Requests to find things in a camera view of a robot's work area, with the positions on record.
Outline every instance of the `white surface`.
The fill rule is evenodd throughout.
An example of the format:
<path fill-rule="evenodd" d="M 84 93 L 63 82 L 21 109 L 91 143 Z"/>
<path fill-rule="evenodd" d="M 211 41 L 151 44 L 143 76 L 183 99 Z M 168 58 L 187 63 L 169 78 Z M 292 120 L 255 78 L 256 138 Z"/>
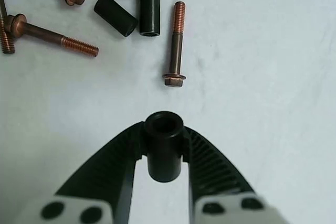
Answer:
<path fill-rule="evenodd" d="M 100 53 L 22 38 L 0 56 L 1 223 L 159 110 L 212 141 L 290 222 L 334 223 L 336 0 L 183 0 L 181 89 L 161 79 L 179 0 L 162 0 L 160 37 L 126 39 L 93 12 L 96 1 L 6 0 L 9 13 Z M 136 0 L 117 1 L 137 13 Z M 167 185 L 151 181 L 145 159 L 136 171 L 130 224 L 187 223 L 186 166 Z"/>
<path fill-rule="evenodd" d="M 263 209 L 243 209 L 245 198 L 254 198 L 262 203 Z M 207 204 L 217 203 L 224 209 L 224 214 L 203 212 Z M 235 195 L 215 195 L 199 199 L 195 206 L 195 224 L 288 224 L 279 211 L 254 193 Z"/>
<path fill-rule="evenodd" d="M 52 202 L 64 203 L 63 211 L 55 219 L 41 218 L 41 210 Z M 94 224 L 113 224 L 112 209 L 106 201 L 64 196 L 45 196 L 30 201 L 13 224 L 83 224 L 81 215 L 91 207 L 101 210 L 101 217 Z"/>

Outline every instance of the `mounting hole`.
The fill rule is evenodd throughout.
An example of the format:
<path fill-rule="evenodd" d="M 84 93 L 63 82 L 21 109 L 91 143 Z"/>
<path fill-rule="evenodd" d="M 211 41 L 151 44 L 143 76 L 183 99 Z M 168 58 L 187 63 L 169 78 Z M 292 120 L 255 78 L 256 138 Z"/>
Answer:
<path fill-rule="evenodd" d="M 224 207 L 216 202 L 205 204 L 202 211 L 207 215 L 222 215 L 225 213 Z"/>
<path fill-rule="evenodd" d="M 153 128 L 159 133 L 169 133 L 176 129 L 176 121 L 173 118 L 161 117 L 153 121 Z"/>
<path fill-rule="evenodd" d="M 140 33 L 142 36 L 146 36 L 146 37 L 156 37 L 159 36 L 159 33 L 156 32 L 144 32 L 144 33 Z"/>
<path fill-rule="evenodd" d="M 60 201 L 49 203 L 42 209 L 41 216 L 46 220 L 54 219 L 61 215 L 64 207 L 64 203 Z"/>
<path fill-rule="evenodd" d="M 80 215 L 80 221 L 84 224 L 93 224 L 101 219 L 102 210 L 99 207 L 89 207 Z"/>
<path fill-rule="evenodd" d="M 245 210 L 262 210 L 264 208 L 263 204 L 256 198 L 245 198 L 241 203 Z"/>

